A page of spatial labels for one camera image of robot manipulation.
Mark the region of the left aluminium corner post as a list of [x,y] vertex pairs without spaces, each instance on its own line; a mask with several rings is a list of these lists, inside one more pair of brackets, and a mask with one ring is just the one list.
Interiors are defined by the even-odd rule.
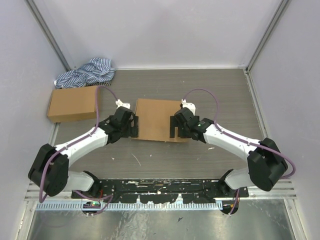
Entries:
[[65,58],[61,48],[59,47],[54,35],[52,34],[49,26],[47,25],[45,19],[43,18],[38,6],[36,5],[34,0],[25,0],[24,1],[28,6],[31,14],[33,15],[34,19],[36,20],[37,24],[39,25],[42,33],[44,34],[45,38],[47,39],[48,43],[52,47],[53,51],[55,52],[56,56],[58,57],[60,63],[64,67],[66,71],[70,71],[71,67],[68,64],[67,59]]

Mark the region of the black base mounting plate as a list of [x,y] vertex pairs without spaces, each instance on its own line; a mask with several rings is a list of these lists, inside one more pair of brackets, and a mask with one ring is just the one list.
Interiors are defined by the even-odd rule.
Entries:
[[218,198],[247,198],[247,187],[241,187],[239,193],[216,179],[96,179],[82,195],[100,199],[112,196],[112,203],[164,204],[175,203],[182,198],[183,204],[215,203]]

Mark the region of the brown cardboard box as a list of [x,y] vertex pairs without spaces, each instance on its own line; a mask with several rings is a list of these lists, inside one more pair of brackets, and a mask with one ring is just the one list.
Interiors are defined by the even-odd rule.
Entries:
[[97,86],[54,89],[47,117],[52,123],[76,122],[96,118]]
[[138,117],[137,140],[187,143],[188,138],[170,138],[170,117],[180,110],[180,101],[139,98],[136,101],[135,115]]

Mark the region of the aluminium front rail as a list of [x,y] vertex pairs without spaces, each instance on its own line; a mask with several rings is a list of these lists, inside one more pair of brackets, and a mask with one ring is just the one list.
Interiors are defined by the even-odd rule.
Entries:
[[[297,194],[290,179],[281,179],[271,191],[263,191],[256,186],[246,188],[249,199],[297,199]],[[24,201],[38,201],[40,188],[34,183],[29,183]]]

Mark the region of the right aluminium corner post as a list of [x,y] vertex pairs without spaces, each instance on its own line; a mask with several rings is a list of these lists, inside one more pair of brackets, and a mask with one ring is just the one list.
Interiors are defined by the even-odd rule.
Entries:
[[261,40],[259,41],[252,57],[250,58],[247,66],[245,68],[245,72],[247,74],[249,74],[251,72],[255,62],[257,61],[259,55],[261,54],[262,50],[264,49],[266,43],[268,42],[269,38],[271,37],[273,31],[277,27],[277,24],[279,23],[281,17],[285,13],[285,11],[286,11],[287,7],[290,5],[290,3],[291,3],[291,0],[281,0],[279,2],[279,5],[277,6],[275,13],[273,14],[270,22],[268,23],[267,28],[264,31]]

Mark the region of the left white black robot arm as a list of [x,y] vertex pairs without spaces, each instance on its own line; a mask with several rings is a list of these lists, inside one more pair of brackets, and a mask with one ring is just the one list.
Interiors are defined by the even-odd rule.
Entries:
[[39,201],[43,203],[46,197],[54,197],[63,190],[84,193],[91,199],[97,197],[101,191],[98,178],[88,171],[71,171],[70,166],[121,138],[136,138],[138,123],[139,118],[133,113],[121,119],[111,115],[71,141],[41,146],[28,172],[28,178],[40,188]]

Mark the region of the closed brown cardboard box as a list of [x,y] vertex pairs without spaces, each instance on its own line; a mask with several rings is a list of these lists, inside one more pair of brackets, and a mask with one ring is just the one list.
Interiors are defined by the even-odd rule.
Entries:
[[96,118],[97,86],[54,89],[47,117],[52,123],[76,122]]

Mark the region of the blue striped crumpled cloth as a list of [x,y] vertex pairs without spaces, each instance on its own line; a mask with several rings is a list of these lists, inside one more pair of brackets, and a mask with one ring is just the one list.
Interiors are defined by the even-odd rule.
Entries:
[[92,58],[77,69],[60,74],[53,82],[56,89],[110,86],[116,69],[108,58]]

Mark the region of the aluminium corner post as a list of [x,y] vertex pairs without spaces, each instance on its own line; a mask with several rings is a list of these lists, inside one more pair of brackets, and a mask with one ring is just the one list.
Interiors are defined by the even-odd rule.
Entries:
[[267,28],[264,31],[261,40],[259,41],[252,57],[250,58],[247,66],[245,68],[245,72],[247,74],[249,74],[251,72],[255,62],[257,61],[259,55],[261,54],[262,50],[264,49],[266,43],[268,42],[269,38],[271,37],[273,31],[277,27],[277,24],[279,23],[281,17],[285,13],[285,11],[286,11],[287,7],[290,5],[290,3],[291,3],[291,0],[281,0],[279,2],[279,5],[277,6],[275,13],[273,14],[270,22],[268,23]]
[[65,58],[61,48],[59,47],[54,35],[52,34],[49,26],[47,25],[45,19],[43,18],[38,6],[36,5],[34,0],[25,0],[24,1],[28,6],[31,14],[33,15],[34,19],[36,20],[37,24],[39,25],[42,33],[44,34],[45,38],[47,39],[48,43],[52,47],[53,51],[55,52],[56,56],[58,57],[60,63],[64,67],[66,71],[70,71],[71,67],[68,64],[67,59]]

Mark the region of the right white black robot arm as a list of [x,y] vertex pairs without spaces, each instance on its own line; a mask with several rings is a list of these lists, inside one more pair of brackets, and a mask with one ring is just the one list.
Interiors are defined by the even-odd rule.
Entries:
[[174,128],[182,138],[220,147],[246,162],[246,167],[230,169],[218,180],[219,190],[225,197],[232,197],[244,187],[258,187],[269,192],[279,180],[287,178],[285,173],[289,167],[285,156],[270,138],[247,138],[198,116],[171,116],[171,137],[174,136]]

